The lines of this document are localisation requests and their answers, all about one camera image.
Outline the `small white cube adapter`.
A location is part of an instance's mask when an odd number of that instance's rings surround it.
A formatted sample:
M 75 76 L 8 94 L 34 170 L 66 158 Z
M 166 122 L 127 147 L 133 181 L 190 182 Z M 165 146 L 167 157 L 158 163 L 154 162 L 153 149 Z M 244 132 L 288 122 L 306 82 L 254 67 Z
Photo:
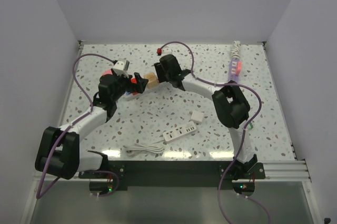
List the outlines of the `small white cube adapter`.
M 194 123 L 201 124 L 203 122 L 204 112 L 194 110 L 190 112 L 190 114 L 191 114 L 191 121 L 193 121 Z

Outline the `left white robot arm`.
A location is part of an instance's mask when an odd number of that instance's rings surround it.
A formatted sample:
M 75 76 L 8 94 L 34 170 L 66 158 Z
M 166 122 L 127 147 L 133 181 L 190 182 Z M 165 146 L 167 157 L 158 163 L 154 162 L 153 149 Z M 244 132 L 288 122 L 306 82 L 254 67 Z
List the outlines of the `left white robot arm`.
M 35 160 L 35 169 L 43 174 L 71 179 L 77 172 L 90 170 L 97 178 L 109 172 L 107 156 L 97 151 L 84 151 L 80 143 L 97 127 L 108 122 L 116 112 L 117 101 L 125 92 L 143 93 L 148 79 L 106 74 L 100 78 L 98 92 L 89 109 L 60 127 L 44 130 Z

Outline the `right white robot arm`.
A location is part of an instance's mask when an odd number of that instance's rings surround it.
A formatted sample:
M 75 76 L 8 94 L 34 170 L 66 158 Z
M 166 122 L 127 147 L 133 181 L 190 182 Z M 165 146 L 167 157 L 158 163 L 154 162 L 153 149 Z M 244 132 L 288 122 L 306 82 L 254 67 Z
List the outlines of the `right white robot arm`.
M 165 55 L 154 64 L 160 83 L 169 82 L 174 88 L 190 91 L 211 100 L 220 123 L 229 129 L 234 147 L 234 171 L 240 178 L 247 178 L 253 172 L 257 156 L 252 149 L 246 132 L 251 109 L 240 87 L 229 82 L 223 87 L 206 84 L 182 70 L 176 57 Z

